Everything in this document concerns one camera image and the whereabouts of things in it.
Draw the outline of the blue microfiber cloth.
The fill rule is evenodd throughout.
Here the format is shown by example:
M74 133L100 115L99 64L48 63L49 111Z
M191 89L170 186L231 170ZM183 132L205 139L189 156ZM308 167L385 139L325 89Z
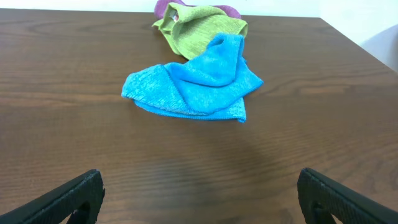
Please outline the blue microfiber cloth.
M199 56L132 73L121 96L154 114L199 120L247 120L244 97L263 81L243 57L244 37L216 34Z

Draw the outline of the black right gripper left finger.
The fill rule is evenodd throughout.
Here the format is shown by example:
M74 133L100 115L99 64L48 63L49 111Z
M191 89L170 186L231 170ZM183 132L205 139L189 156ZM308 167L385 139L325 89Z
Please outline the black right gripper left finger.
M105 195L101 172L92 169L35 200L1 215L1 224L97 222Z

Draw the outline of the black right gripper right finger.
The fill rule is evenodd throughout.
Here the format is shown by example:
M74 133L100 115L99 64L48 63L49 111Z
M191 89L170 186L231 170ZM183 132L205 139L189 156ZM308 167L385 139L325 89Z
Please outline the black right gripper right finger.
M395 224L397 212L311 169L301 170L298 200L306 224Z

